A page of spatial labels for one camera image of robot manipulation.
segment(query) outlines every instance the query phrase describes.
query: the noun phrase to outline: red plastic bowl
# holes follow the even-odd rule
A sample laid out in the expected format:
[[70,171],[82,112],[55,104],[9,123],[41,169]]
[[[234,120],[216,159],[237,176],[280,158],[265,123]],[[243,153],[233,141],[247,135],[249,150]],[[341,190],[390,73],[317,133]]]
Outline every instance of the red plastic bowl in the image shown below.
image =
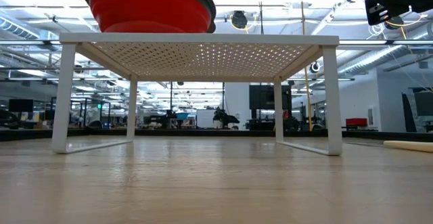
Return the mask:
[[214,32],[203,0],[89,0],[102,32]]

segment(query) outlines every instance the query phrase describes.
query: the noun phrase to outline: perforated tabletop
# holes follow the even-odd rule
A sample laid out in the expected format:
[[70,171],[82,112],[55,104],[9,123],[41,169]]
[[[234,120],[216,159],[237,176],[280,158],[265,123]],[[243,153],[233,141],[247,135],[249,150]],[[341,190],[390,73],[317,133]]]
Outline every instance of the perforated tabletop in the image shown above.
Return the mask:
[[65,33],[89,59],[139,81],[272,82],[289,78],[339,38],[301,35]]

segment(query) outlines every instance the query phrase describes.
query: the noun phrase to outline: wooden floor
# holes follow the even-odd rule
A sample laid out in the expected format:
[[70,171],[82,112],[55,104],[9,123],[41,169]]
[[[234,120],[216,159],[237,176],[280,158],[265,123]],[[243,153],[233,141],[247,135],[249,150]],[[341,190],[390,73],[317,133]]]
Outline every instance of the wooden floor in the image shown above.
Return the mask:
[[2,224],[432,222],[429,153],[346,144],[330,158],[267,138],[138,137],[60,156],[49,140],[0,143]]

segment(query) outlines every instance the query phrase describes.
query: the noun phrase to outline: ceiling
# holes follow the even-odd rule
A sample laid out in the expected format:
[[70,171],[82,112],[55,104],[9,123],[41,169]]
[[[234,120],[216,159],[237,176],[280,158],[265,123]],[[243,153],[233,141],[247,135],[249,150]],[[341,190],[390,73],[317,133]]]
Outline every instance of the ceiling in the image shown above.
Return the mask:
[[[257,19],[259,15],[259,0],[214,0],[216,4],[216,32],[246,34],[245,30],[238,30],[233,27],[229,17],[234,11],[244,11],[249,34],[260,34],[260,25]],[[297,35],[302,34],[302,8],[301,0],[262,0],[263,2],[263,30],[265,34],[272,35]],[[307,35],[338,35],[341,39],[401,39],[400,29],[388,30],[383,26],[369,27],[365,15],[363,0],[304,0],[305,31]],[[408,13],[402,15],[407,24],[405,27],[408,39],[413,30],[425,26],[433,15],[433,12],[426,12],[420,17],[419,14]],[[92,16],[91,10],[84,0],[0,0],[0,24],[3,19],[9,20],[31,33],[39,35],[40,39],[56,39],[61,32],[99,32],[97,22]],[[0,29],[0,39],[22,39],[10,30]],[[36,46],[8,46],[0,47],[2,59],[0,66],[13,67],[17,62],[23,60],[28,67],[49,67],[58,68],[60,64],[61,47],[36,47]],[[342,66],[347,66],[351,60],[370,52],[370,49],[342,50],[338,52],[338,60]],[[405,54],[404,59],[411,59],[416,54]],[[395,66],[393,61],[380,64],[382,67]],[[87,79],[110,79],[119,78],[110,71],[98,70],[100,66],[84,56],[76,57],[76,65],[88,70],[77,70],[75,78]],[[5,72],[0,70],[3,77],[12,78],[57,78],[58,70],[39,72],[29,72],[14,70]],[[351,76],[352,74],[340,73],[341,77]],[[304,88],[303,83],[297,83],[296,87]],[[170,83],[141,83],[139,85],[140,99],[143,107],[162,110],[169,105]],[[80,95],[91,96],[92,93],[117,93],[113,95],[116,99],[108,96],[103,98],[110,99],[114,103],[126,106],[129,84],[127,81],[75,81],[74,90]],[[178,108],[203,108],[206,106],[217,106],[222,101],[222,84],[220,83],[185,83],[183,86],[174,83],[174,88],[179,92],[175,96],[174,104]]]

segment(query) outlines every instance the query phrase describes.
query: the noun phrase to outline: white wall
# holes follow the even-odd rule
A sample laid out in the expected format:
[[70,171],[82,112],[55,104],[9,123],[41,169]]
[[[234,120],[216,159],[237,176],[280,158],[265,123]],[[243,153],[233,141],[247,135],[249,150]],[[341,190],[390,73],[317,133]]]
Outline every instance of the white wall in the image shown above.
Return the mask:
[[240,123],[239,130],[250,119],[250,84],[225,83],[225,109],[228,115],[235,116]]
[[[379,92],[378,92],[378,78],[376,70],[370,71],[366,75],[355,76],[355,81],[339,82],[340,88],[340,107],[341,107],[341,125],[346,126],[346,118],[368,118],[368,109],[370,107],[376,108],[377,124],[375,127],[381,129],[380,122],[380,107],[379,107]],[[313,91],[311,96],[311,103],[325,101],[324,91]],[[293,108],[300,107],[303,102],[307,105],[306,96],[294,99]]]
[[[423,72],[423,70],[418,70],[409,74],[405,74],[401,70],[378,73],[380,116],[383,132],[406,132],[401,94],[405,93],[409,97],[413,93],[411,88],[433,86],[433,74],[431,70],[426,70],[427,72],[424,74],[421,71]],[[416,112],[416,108],[413,105],[412,111]]]

